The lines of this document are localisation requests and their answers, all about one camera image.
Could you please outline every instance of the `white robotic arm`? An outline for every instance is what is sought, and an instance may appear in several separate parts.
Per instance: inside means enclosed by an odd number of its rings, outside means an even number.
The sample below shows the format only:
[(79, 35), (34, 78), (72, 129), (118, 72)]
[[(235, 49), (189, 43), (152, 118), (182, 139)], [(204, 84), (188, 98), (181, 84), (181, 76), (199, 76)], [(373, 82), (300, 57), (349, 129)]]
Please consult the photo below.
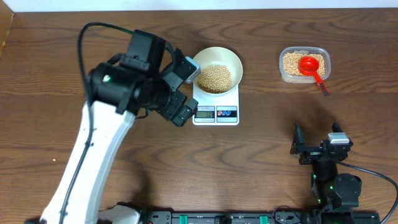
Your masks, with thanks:
[[(132, 34), (126, 54), (116, 54), (85, 76), (81, 53), (84, 31), (105, 26)], [(167, 50), (172, 62), (161, 72)], [(200, 73), (199, 64), (156, 35), (134, 32), (100, 22), (87, 24), (78, 39), (78, 56), (87, 102), (80, 131), (61, 183), (44, 210), (39, 224), (93, 224), (104, 185), (119, 146), (141, 108), (156, 111), (176, 126), (183, 126), (196, 113), (198, 102), (178, 91)], [(136, 224), (139, 212), (122, 206), (100, 213), (114, 224)]]
[[(41, 220), (59, 223), (60, 210), (65, 200), (73, 173), (83, 153), (89, 131), (88, 104), (83, 107), (80, 131), (58, 189), (44, 210)], [(136, 116), (128, 111), (115, 113), (116, 107), (95, 101), (91, 108), (94, 115), (94, 131), (85, 160), (71, 191), (64, 223), (93, 224), (97, 222), (98, 210), (116, 152), (132, 127)]]

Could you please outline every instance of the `green connector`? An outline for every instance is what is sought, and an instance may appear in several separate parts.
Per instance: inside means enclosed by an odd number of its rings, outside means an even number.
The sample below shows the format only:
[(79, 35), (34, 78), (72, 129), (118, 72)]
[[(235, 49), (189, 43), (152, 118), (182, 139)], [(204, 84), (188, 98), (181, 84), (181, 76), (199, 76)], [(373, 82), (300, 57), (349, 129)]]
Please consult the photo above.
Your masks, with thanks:
[(260, 224), (269, 224), (267, 216), (260, 216)]
[(180, 215), (180, 224), (188, 224), (188, 216)]

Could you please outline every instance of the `green led light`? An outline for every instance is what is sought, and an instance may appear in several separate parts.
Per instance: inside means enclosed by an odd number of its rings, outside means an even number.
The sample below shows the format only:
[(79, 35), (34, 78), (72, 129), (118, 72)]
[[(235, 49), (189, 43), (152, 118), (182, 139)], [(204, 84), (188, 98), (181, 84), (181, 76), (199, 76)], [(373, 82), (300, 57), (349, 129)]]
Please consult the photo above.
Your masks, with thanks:
[(111, 77), (109, 75), (105, 75), (104, 78), (102, 79), (102, 82), (109, 82), (111, 81)]

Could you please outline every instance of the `kitchen scale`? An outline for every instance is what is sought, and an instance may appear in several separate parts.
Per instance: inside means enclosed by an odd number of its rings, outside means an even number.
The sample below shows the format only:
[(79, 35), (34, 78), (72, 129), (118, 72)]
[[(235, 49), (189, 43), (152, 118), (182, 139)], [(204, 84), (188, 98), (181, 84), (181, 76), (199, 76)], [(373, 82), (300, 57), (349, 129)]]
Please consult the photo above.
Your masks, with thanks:
[(239, 124), (238, 86), (226, 95), (209, 97), (194, 85), (193, 97), (199, 102), (198, 112), (192, 119), (194, 125), (233, 126)]
[(198, 86), (198, 79), (193, 80), (193, 98), (198, 104), (198, 111), (193, 115), (194, 125), (234, 126), (239, 124), (239, 88), (243, 66), (238, 56), (222, 47), (210, 47), (202, 50), (193, 61), (206, 68), (209, 65), (225, 65), (231, 72), (232, 84), (224, 93), (208, 93)]

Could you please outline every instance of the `wood grain surface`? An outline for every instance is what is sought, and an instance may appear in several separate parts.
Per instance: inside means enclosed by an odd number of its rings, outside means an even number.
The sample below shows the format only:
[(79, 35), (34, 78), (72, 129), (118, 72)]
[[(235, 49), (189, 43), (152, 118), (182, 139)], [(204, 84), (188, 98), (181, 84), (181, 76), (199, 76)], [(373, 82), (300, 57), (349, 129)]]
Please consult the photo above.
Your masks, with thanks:
[[(191, 57), (227, 47), (244, 67), (239, 126), (189, 121), (176, 128), (157, 113), (137, 121), (116, 155), (101, 208), (131, 200), (185, 211), (315, 205), (311, 167), (289, 155), (296, 122), (313, 145), (339, 122), (354, 142), (346, 162), (398, 181), (398, 9), (19, 13), (0, 61), (2, 223), (40, 215), (60, 182), (84, 102), (76, 40), (91, 21), (153, 32)], [(125, 52), (128, 42), (121, 32), (92, 28), (86, 69)], [(306, 45), (331, 56), (327, 98), (315, 85), (280, 77), (281, 51)], [(192, 86), (182, 91), (192, 95)], [(390, 183), (338, 168), (362, 178), (358, 210), (389, 211), (396, 197)], [(398, 223), (398, 214), (389, 223)]]
[(0, 58), (2, 49), (6, 44), (13, 17), (14, 13), (8, 8), (6, 3), (0, 1)]

